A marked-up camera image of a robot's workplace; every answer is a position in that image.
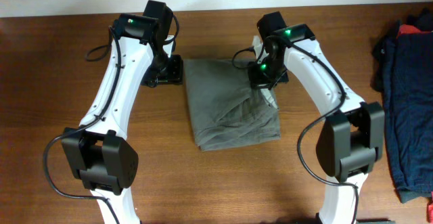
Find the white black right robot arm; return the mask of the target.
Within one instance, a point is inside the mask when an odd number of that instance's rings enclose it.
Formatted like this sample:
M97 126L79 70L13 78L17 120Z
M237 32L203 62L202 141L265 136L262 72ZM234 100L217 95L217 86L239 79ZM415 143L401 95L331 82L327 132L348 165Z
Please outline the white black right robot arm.
M302 84L320 116L300 133L296 150L301 165L325 184L317 223L356 223L360 191L384 147L385 114L378 102L367 103L338 75L306 24L288 26L279 12L265 14L256 24L256 54L248 65L253 89L266 98L292 73ZM316 145L318 162L326 174L319 177L302 155L302 140L319 122L323 124Z

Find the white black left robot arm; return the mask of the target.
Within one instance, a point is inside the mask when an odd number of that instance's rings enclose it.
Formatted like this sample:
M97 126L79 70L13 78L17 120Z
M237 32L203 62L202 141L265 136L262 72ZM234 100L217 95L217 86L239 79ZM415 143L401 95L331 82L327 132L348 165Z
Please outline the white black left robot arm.
M142 15L121 14L109 27L110 61L97 95L78 128L61 144L74 178L97 200L105 223L139 223L131 186L137 152L127 143L131 110L140 86L180 85L183 60L173 54L177 18L163 2L148 1Z

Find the grey shorts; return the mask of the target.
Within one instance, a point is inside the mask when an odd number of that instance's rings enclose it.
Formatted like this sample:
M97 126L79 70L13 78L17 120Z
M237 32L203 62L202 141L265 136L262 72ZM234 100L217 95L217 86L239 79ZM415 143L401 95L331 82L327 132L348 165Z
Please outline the grey shorts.
M281 138L274 90L251 88L247 72L228 60L185 60L183 69L194 141L203 152Z

